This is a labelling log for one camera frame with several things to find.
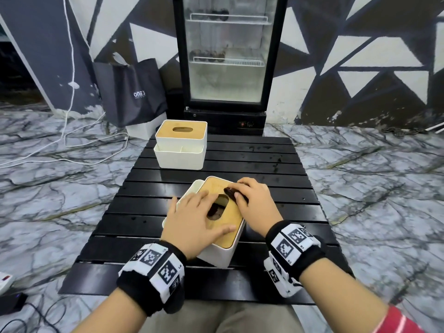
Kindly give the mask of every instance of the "marble floor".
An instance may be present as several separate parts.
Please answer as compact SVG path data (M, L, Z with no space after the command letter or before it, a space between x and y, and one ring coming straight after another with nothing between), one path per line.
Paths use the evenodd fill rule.
M70 120L67 131L91 123ZM0 106L0 164L59 138L63 121L45 106ZM101 123L68 145L114 134ZM307 170L355 275L430 333L444 331L444 136L397 139L374 129L267 125L266 136L289 136ZM36 161L97 162L123 138L67 149L47 147ZM64 276L146 142L130 139L97 165L28 163L0 170L0 271L17 276L62 333L104 297L57 294ZM316 307L296 306L307 333L330 332ZM30 306L0 317L0 330L23 319L28 332L52 330ZM15 321L3 332L24 332Z

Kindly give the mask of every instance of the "refrigerator black frame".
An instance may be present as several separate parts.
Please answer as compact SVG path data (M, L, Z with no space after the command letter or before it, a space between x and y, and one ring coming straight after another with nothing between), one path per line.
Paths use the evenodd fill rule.
M193 109L226 112L263 112L267 110L271 91L271 83L273 81L274 67L276 65L276 59L278 56L277 52L279 49L279 42L281 40L285 12L287 9L287 1L288 0L277 0L267 65L265 67L265 78L262 88L261 101L259 103L253 103L191 98L190 72L188 68L188 49L186 46L183 0L173 0L177 45L179 49L180 73L182 78L183 98L185 106L191 107Z

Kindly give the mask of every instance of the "wooden lid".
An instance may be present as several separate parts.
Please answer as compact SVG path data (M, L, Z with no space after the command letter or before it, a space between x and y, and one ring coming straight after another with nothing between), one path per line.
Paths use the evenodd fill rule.
M223 189L226 188L229 183L230 183L229 181L223 179L209 177L205 180L204 184L202 185L199 191L208 190L210 194L225 195ZM224 224L233 224L237 227L236 231L224 235L220 239L214 242L214 244L224 249L228 249L233 245L234 239L236 238L241 223L242 223L241 211L239 210L236 202L234 202L231 199L228 199L228 203L225 207L225 210L222 216L218 220L212 221L207 218L208 229L212 229L214 227L221 226Z
M206 122L165 120L156 133L157 138L203 139Z

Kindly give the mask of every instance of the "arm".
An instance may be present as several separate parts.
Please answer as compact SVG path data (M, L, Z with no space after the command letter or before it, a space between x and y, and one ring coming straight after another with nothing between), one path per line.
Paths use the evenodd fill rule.
M167 246L185 265L219 237L235 231L234 225L207 229L205 220L217 194L187 195L176 210L173 197L160 245ZM147 276L123 271L119 287L73 331L74 333L136 333L147 317L163 308L159 292Z
M266 185L243 178L230 187L249 199L247 203L241 194L235 194L242 216L263 237L270 236L267 234L273 232L270 229L274 225L285 222ZM387 314L387 304L327 258L316 260L300 276L295 275L292 277L299 279L335 333L372 333Z

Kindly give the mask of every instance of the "glass door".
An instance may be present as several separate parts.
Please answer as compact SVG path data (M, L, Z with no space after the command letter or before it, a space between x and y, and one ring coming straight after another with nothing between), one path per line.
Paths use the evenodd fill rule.
M260 103L278 0L183 0L191 99Z

